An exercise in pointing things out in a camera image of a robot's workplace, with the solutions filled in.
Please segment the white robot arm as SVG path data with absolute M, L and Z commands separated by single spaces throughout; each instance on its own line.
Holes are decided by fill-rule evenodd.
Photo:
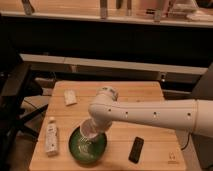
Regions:
M 165 100 L 119 102 L 117 92 L 102 87 L 88 111 L 95 128 L 105 132 L 113 121 L 184 130 L 213 138 L 213 101 Z

